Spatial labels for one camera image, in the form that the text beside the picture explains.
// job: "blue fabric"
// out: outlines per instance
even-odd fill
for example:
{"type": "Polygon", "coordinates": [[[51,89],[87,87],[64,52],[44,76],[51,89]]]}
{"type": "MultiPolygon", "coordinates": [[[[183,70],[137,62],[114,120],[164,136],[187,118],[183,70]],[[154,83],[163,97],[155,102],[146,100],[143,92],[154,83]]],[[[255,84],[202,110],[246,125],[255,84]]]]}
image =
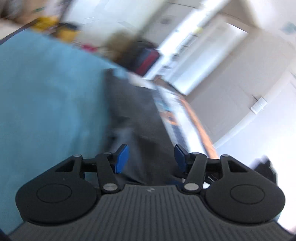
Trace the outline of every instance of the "blue fabric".
{"type": "Polygon", "coordinates": [[[72,154],[102,150],[109,115],[103,72],[124,69],[24,30],[0,46],[0,228],[22,221],[15,205],[27,181],[72,154]]]}

